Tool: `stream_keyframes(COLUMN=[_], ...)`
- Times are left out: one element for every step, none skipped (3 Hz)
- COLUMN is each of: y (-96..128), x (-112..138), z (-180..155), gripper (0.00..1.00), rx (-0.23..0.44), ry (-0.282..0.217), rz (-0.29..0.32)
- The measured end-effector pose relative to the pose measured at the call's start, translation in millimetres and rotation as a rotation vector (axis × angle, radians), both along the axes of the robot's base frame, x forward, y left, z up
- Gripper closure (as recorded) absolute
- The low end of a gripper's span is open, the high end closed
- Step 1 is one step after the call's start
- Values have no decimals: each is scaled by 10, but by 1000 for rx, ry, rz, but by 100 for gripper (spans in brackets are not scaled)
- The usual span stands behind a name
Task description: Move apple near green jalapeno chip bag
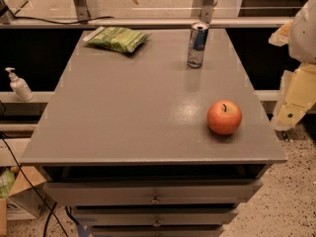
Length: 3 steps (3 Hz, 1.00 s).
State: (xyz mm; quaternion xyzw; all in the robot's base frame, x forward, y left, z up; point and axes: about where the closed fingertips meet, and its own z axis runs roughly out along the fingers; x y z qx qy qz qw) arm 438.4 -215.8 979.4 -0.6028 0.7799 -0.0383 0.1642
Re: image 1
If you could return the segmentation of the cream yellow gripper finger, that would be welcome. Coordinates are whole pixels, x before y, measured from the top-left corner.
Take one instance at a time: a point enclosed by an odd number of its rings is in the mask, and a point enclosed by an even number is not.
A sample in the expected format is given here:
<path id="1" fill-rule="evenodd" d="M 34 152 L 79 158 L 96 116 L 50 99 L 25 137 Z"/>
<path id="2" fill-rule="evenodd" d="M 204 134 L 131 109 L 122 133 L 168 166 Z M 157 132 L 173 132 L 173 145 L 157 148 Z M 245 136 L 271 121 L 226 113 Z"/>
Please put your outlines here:
<path id="1" fill-rule="evenodd" d="M 292 20 L 279 27 L 269 38 L 269 43 L 275 46 L 283 46 L 288 44 Z"/>
<path id="2" fill-rule="evenodd" d="M 271 125 L 274 130 L 294 128 L 316 104 L 316 65 L 301 63 L 281 76 Z"/>

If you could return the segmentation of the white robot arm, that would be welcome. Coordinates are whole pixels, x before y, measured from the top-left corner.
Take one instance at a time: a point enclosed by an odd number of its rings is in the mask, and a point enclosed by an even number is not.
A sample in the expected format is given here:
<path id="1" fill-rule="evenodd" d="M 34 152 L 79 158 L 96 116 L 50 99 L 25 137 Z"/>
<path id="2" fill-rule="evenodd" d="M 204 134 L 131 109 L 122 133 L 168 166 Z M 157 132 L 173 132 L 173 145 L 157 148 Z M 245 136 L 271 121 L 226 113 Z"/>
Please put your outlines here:
<path id="1" fill-rule="evenodd" d="M 288 45 L 289 56 L 300 62 L 284 71 L 271 124 L 275 130 L 295 127 L 316 104 L 316 0 L 308 0 L 295 17 L 269 38 L 276 46 Z"/>

